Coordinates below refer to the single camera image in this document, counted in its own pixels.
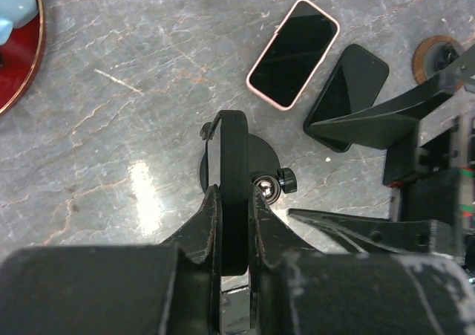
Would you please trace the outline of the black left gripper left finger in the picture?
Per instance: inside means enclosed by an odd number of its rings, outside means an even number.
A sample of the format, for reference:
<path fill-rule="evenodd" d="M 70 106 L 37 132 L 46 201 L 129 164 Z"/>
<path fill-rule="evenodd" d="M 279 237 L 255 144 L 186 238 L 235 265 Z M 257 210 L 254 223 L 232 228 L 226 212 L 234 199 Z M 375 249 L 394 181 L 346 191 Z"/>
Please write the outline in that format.
<path fill-rule="evenodd" d="M 1 332 L 220 333 L 222 220 L 212 186 L 161 244 L 15 251 L 1 264 Z"/>

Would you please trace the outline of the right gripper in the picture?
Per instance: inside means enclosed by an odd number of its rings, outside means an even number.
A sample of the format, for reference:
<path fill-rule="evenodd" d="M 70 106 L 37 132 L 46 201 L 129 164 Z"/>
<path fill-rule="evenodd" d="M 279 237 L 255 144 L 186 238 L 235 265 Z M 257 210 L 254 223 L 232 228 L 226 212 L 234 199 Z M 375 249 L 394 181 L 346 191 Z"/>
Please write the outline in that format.
<path fill-rule="evenodd" d="M 290 209 L 289 216 L 350 253 L 462 256 L 474 231 L 474 113 L 455 117 L 423 145 L 418 127 L 460 88 L 474 91 L 474 47 L 391 100 L 309 126 L 318 137 L 388 149 L 383 184 L 391 188 L 390 220 L 308 209 Z"/>

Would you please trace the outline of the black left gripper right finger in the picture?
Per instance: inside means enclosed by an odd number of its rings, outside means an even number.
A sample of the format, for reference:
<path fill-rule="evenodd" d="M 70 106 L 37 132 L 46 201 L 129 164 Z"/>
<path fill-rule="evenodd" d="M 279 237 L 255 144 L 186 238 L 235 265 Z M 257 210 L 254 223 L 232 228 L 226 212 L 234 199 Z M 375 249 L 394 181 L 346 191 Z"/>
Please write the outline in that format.
<path fill-rule="evenodd" d="M 325 254 L 249 190 L 250 325 L 258 334 L 472 334 L 474 289 L 427 253 Z"/>

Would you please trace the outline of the black phone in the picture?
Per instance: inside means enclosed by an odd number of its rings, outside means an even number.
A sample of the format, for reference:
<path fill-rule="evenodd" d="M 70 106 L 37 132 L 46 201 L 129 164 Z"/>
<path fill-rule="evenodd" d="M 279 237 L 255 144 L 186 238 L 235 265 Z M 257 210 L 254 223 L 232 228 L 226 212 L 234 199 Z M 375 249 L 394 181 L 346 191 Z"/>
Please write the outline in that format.
<path fill-rule="evenodd" d="M 248 267 L 249 141 L 242 111 L 221 111 L 220 194 L 223 208 L 222 274 L 240 276 Z"/>
<path fill-rule="evenodd" d="M 305 134 L 334 152 L 346 152 L 351 147 L 349 143 L 318 137 L 309 126 L 371 107 L 389 72 L 388 64 L 367 49 L 348 45 L 304 121 Z"/>

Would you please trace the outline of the black round-base phone stand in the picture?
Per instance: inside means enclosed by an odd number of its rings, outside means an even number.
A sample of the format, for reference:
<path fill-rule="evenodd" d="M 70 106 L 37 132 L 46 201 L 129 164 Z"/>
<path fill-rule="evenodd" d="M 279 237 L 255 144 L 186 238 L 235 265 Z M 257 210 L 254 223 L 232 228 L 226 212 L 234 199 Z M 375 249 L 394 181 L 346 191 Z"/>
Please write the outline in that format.
<path fill-rule="evenodd" d="M 243 123 L 248 131 L 246 115 L 242 111 L 222 110 L 212 122 L 205 123 L 200 136 L 206 142 L 205 154 L 200 162 L 199 179 L 202 190 L 205 192 L 209 186 L 209 142 L 214 137 L 221 140 L 217 130 L 221 127 L 222 120 L 230 121 L 236 117 Z M 295 173 L 290 168 L 281 168 L 280 161 L 274 149 L 262 138 L 253 134 L 248 136 L 249 177 L 251 182 L 261 190 L 269 205 L 275 203 L 281 193 L 290 194 L 297 192 L 298 182 Z"/>

